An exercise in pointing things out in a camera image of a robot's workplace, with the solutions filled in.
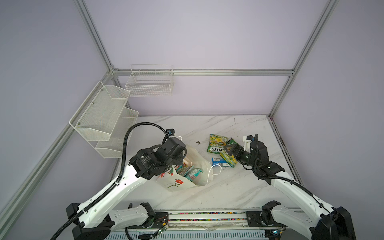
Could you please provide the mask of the teal snack packet top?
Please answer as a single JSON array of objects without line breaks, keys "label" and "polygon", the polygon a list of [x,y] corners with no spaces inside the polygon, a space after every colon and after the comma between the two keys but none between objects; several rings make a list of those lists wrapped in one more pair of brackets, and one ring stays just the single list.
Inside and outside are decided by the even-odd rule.
[{"label": "teal snack packet top", "polygon": [[192,169],[188,171],[184,177],[193,182],[195,178],[198,177],[202,172],[202,169]]}]

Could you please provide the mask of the blue snack packet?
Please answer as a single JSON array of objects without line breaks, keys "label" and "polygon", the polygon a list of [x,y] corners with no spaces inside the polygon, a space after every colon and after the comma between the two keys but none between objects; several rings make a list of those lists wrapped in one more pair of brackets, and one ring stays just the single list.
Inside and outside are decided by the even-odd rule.
[{"label": "blue snack packet", "polygon": [[226,160],[224,160],[222,158],[212,158],[211,161],[212,161],[213,166],[218,165],[218,166],[226,167],[226,168],[232,168],[233,167],[231,164],[229,164]]}]

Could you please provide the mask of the white floral paper bag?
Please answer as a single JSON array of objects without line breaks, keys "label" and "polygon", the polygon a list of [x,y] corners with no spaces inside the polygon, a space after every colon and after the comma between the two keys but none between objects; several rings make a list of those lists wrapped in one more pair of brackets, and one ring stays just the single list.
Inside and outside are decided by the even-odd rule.
[{"label": "white floral paper bag", "polygon": [[187,155],[180,165],[173,165],[162,173],[156,182],[170,192],[178,192],[196,187],[203,187],[221,174],[223,167],[212,164],[195,149],[186,145]]}]

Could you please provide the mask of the green snack packet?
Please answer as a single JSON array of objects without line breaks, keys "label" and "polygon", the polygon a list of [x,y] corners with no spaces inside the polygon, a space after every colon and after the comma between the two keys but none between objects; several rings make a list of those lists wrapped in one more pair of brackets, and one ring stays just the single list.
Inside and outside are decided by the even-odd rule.
[{"label": "green snack packet", "polygon": [[224,145],[223,145],[223,149],[220,151],[220,156],[232,167],[234,168],[237,164],[237,160],[230,156],[227,152],[226,152],[226,146],[227,145],[232,145],[232,144],[236,144],[236,141],[233,139],[233,138],[230,138]]}]

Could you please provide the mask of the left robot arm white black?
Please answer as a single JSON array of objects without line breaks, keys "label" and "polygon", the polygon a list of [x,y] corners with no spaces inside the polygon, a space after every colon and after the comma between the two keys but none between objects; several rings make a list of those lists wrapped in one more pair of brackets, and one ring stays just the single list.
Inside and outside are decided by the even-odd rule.
[{"label": "left robot arm white black", "polygon": [[182,164],[186,155],[187,148],[182,137],[170,137],[161,145],[139,150],[124,165],[123,173],[90,200],[67,207],[69,218],[82,213],[74,220],[74,239],[104,240],[115,230],[151,227],[156,213],[149,203],[125,210],[115,210],[115,207],[140,185],[166,173],[172,166]]}]

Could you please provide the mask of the teal snack packet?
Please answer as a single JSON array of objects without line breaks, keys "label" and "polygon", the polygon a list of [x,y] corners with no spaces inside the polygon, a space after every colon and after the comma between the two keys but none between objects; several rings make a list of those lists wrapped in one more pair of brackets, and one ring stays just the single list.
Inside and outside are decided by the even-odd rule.
[{"label": "teal snack packet", "polygon": [[202,172],[202,169],[192,169],[188,171],[184,177],[193,182],[195,178],[198,177]]},{"label": "teal snack packet", "polygon": [[194,166],[189,166],[189,165],[183,163],[182,165],[175,166],[175,170],[176,170],[178,175],[184,177],[188,171],[193,169],[193,167]]}]

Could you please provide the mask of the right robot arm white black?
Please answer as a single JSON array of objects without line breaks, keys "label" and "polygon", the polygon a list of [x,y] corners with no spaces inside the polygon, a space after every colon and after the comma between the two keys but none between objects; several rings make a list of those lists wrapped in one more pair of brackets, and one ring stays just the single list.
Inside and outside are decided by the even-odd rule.
[{"label": "right robot arm white black", "polygon": [[356,234],[351,214],[343,207],[335,208],[321,200],[292,178],[283,167],[272,162],[268,148],[256,138],[239,144],[224,146],[224,151],[247,170],[270,186],[279,190],[304,213],[298,214],[278,201],[262,206],[261,223],[272,226],[282,224],[309,240],[355,240]]}]

